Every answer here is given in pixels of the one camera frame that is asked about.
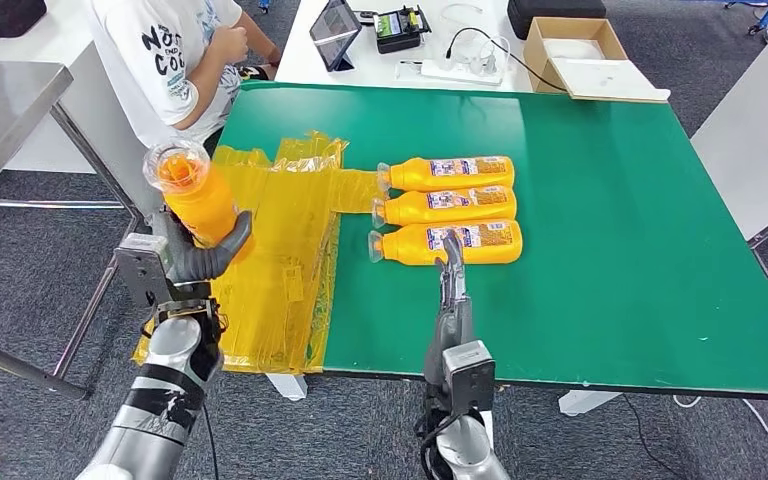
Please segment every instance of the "clear bottle cap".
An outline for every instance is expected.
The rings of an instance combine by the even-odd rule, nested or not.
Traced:
[[[382,192],[387,192],[390,190],[390,186],[392,186],[392,183],[390,182],[390,165],[383,162],[379,163],[378,188],[381,189]]]
[[[372,226],[375,228],[381,228],[387,223],[387,210],[384,205],[384,200],[380,198],[372,199]]]
[[[369,232],[369,260],[378,263],[384,258],[384,235],[375,230]]]
[[[143,159],[143,175],[163,193],[186,193],[200,187],[210,169],[210,156],[200,144],[172,139],[155,145]]]

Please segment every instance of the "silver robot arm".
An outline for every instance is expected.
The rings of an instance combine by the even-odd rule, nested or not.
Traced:
[[[495,362],[473,332],[463,249],[449,230],[440,267],[440,310],[425,354],[425,415],[417,424],[427,478],[509,480],[493,451],[480,412],[493,408]]]
[[[213,249],[193,247],[168,213],[155,221],[162,236],[131,234],[116,258],[135,300],[152,306],[157,325],[145,363],[78,480],[171,479],[207,385],[222,367],[218,305],[206,280],[222,274],[245,243],[251,214],[241,213]]]

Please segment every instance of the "yellow bag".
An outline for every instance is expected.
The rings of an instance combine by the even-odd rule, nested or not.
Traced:
[[[337,213],[368,213],[380,196],[375,172],[343,170],[347,142],[319,132],[281,141],[275,162],[262,150],[220,146],[213,164],[240,209],[252,210],[254,245],[211,282],[226,331],[225,370],[322,370],[337,260]],[[134,358],[142,361],[147,341]]]

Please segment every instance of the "person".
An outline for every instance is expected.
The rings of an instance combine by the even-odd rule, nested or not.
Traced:
[[[233,0],[91,0],[161,121],[212,154],[241,73],[273,79],[281,50]],[[268,65],[238,69],[249,48]]]

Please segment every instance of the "plastic bottle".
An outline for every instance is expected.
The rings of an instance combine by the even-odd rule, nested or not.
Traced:
[[[516,196],[509,187],[406,192],[393,200],[372,201],[372,224],[440,223],[483,218],[516,218]]]
[[[416,157],[401,165],[378,164],[378,186],[384,191],[392,187],[435,192],[488,185],[514,185],[514,164],[510,157],[495,155],[436,160]]]
[[[397,260],[405,265],[433,265],[446,260],[443,237],[450,229],[461,238],[464,262],[511,263],[522,253],[522,232],[516,220],[493,219],[468,222],[414,224],[382,235],[369,232],[369,259]]]
[[[215,246],[234,228],[231,187],[210,168],[210,157],[198,143],[174,139],[155,146],[145,155],[143,174],[203,246]]]

